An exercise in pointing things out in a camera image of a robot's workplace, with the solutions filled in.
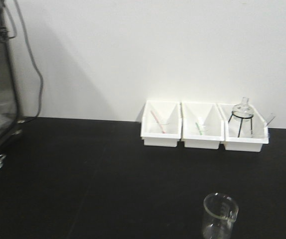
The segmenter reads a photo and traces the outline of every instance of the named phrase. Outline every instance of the electrical cord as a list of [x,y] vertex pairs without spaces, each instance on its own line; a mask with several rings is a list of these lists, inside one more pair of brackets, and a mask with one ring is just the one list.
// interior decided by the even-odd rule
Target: electrical cord
[[22,16],[21,9],[19,7],[19,4],[18,4],[17,0],[13,0],[13,2],[14,2],[14,5],[16,7],[16,10],[18,12],[18,15],[19,15],[20,23],[21,23],[21,26],[22,26],[22,29],[23,29],[24,41],[25,41],[26,47],[28,49],[28,53],[29,53],[29,56],[30,56],[30,59],[31,59],[31,63],[32,63],[33,68],[35,69],[35,71],[38,74],[39,79],[40,79],[40,88],[39,88],[39,96],[38,96],[38,111],[37,111],[37,114],[35,116],[33,116],[32,118],[27,117],[25,119],[22,119],[22,120],[18,121],[19,123],[28,123],[28,122],[31,122],[31,121],[35,120],[40,115],[41,107],[42,107],[42,93],[43,93],[44,80],[43,80],[43,76],[42,76],[39,68],[37,67],[37,64],[35,62],[34,56],[32,54],[30,42],[29,42],[29,39],[28,39],[27,29],[26,29],[26,26],[25,26],[25,22],[24,22],[24,19],[23,19],[23,16]]
[[9,36],[8,39],[14,39],[15,37],[17,37],[17,28],[15,26],[15,23],[14,23],[14,20],[12,18],[12,15],[11,15],[11,13],[10,13],[10,11],[9,11],[9,9],[8,9],[6,4],[4,5],[4,8],[5,8],[6,12],[7,12],[7,15],[8,15],[9,20],[11,22],[11,26],[12,26],[12,30],[13,30],[13,36]]

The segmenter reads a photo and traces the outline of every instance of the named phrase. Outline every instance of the glass cup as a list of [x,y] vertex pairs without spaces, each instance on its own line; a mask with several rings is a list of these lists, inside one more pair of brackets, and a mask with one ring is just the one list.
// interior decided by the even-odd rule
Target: glass cup
[[237,203],[223,193],[204,199],[202,233],[205,239],[229,239],[238,213]]

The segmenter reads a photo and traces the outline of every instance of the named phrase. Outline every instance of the pink stirring rod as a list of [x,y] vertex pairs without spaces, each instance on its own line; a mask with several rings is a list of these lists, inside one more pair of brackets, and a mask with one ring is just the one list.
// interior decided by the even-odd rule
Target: pink stirring rod
[[154,119],[156,120],[156,122],[158,123],[159,127],[161,128],[162,133],[165,133],[165,131],[163,129],[163,126],[159,123],[159,121],[158,121],[158,119],[157,119],[157,117],[156,117],[156,115],[154,114],[153,111],[151,111],[151,114],[153,115]]

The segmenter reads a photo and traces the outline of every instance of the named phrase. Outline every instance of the ring stand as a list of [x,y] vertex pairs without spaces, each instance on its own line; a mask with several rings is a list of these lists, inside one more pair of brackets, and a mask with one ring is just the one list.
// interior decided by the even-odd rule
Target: ring stand
[[238,138],[239,138],[239,135],[241,134],[241,129],[242,129],[242,125],[243,125],[243,120],[248,120],[248,119],[250,119],[251,120],[251,134],[253,134],[253,117],[254,117],[254,115],[251,115],[251,116],[249,116],[249,117],[240,117],[240,116],[237,116],[237,115],[235,115],[234,114],[234,111],[232,111],[232,114],[231,114],[231,116],[230,116],[230,118],[229,118],[229,120],[228,120],[228,123],[229,123],[229,121],[231,121],[231,119],[232,119],[232,117],[237,117],[237,118],[239,118],[239,119],[241,119],[241,124],[239,125],[239,130],[238,130]]

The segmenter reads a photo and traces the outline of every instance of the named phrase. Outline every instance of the black table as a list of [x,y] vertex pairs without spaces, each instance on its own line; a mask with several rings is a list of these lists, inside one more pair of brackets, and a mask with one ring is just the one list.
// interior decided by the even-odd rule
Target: black table
[[136,122],[38,118],[4,148],[0,239],[200,239],[203,199],[239,204],[232,239],[286,239],[286,129],[260,153],[144,146]]

